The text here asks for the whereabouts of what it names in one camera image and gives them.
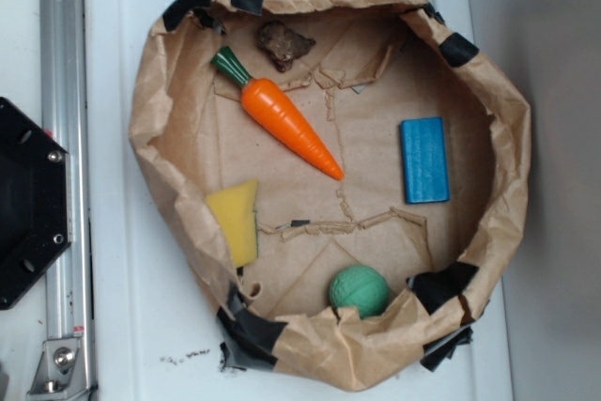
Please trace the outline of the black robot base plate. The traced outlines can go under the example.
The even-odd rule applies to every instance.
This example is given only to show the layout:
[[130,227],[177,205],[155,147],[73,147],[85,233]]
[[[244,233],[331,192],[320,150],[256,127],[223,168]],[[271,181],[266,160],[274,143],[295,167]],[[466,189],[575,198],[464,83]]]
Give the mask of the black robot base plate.
[[1,309],[13,308],[70,245],[69,153],[1,99]]

